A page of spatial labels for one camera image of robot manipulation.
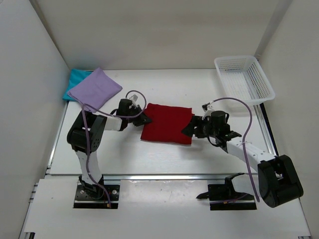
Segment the white plastic basket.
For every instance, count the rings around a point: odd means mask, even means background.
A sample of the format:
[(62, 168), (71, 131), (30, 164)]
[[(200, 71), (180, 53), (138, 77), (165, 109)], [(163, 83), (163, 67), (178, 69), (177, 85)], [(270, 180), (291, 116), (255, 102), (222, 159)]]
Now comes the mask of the white plastic basket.
[(237, 98), (249, 106), (275, 98), (275, 92), (254, 56), (226, 56), (214, 60), (225, 97)]

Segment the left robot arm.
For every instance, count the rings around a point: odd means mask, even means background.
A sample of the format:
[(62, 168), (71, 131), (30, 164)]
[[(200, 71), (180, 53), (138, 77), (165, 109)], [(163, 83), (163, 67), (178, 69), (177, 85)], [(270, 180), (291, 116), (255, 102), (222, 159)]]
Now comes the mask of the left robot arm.
[(96, 115), (83, 110), (79, 113), (67, 135), (67, 142), (75, 151), (82, 171), (79, 181), (83, 190), (93, 199), (103, 197), (104, 179), (99, 169), (97, 149), (105, 131), (123, 131), (128, 124), (142, 126), (151, 123), (134, 98), (121, 99), (110, 116)]

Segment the red t shirt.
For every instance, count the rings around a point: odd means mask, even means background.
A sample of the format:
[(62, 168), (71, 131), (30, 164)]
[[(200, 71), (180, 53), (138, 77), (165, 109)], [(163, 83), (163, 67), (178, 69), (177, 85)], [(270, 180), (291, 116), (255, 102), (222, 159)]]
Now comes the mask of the red t shirt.
[(191, 137), (181, 132), (192, 119), (191, 108), (149, 103), (144, 113), (152, 122), (144, 125), (141, 140), (191, 145)]

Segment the teal t shirt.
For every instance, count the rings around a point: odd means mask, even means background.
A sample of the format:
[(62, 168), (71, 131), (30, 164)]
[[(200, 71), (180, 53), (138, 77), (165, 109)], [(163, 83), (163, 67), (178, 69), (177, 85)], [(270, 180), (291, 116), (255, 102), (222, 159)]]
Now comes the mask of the teal t shirt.
[(72, 69), (70, 76), (69, 76), (69, 81), (68, 81), (68, 86), (63, 94), (62, 99), (65, 101), (74, 101), (72, 97), (70, 97), (67, 93), (69, 90), (77, 86), (79, 83), (81, 83), (86, 77), (88, 77), (93, 71), (85, 71), (85, 70), (79, 70), (79, 69)]

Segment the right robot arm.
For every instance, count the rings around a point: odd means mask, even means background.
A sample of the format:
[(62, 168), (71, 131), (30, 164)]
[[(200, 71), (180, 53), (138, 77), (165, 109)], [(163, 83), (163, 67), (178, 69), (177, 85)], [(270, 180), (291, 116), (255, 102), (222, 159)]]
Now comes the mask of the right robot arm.
[(188, 137), (214, 138), (212, 146), (242, 160), (247, 170), (255, 170), (257, 176), (250, 173), (227, 176), (223, 184), (209, 185), (208, 192), (197, 198), (227, 204), (251, 196), (261, 198), (274, 208), (302, 197), (304, 190), (292, 160), (286, 155), (267, 153), (245, 141), (242, 135), (231, 130), (228, 119), (229, 114), (224, 111), (208, 111), (203, 117), (193, 116), (181, 132)]

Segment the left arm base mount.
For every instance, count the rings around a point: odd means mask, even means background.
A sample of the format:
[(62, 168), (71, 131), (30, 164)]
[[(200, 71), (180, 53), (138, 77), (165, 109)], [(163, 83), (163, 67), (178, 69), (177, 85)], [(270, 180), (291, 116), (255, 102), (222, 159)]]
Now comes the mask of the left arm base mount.
[(77, 183), (77, 188), (74, 197), (74, 209), (117, 209), (119, 206), (120, 197), (120, 182), (111, 181), (104, 182), (104, 187), (109, 194), (110, 202), (104, 190), (99, 188), (99, 192), (95, 196), (88, 194), (80, 182)]

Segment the purple t shirt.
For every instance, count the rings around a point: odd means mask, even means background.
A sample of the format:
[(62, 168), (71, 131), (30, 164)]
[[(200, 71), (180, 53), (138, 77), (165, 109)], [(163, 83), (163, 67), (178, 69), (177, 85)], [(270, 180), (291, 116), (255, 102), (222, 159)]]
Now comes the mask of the purple t shirt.
[(101, 68), (97, 68), (67, 94), (74, 101), (90, 105), (85, 110), (94, 113), (122, 89), (123, 87), (107, 76)]

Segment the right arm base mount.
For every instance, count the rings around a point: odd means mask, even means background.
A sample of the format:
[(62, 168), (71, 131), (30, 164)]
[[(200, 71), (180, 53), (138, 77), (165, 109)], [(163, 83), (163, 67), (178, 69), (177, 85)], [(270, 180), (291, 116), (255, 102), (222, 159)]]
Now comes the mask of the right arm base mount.
[(208, 191), (199, 194), (198, 200), (209, 200), (211, 211), (249, 211), (256, 210), (257, 206), (253, 193), (239, 192), (234, 188), (235, 179), (243, 179), (244, 181), (249, 175), (244, 173), (236, 173), (224, 178), (222, 183), (209, 183)]

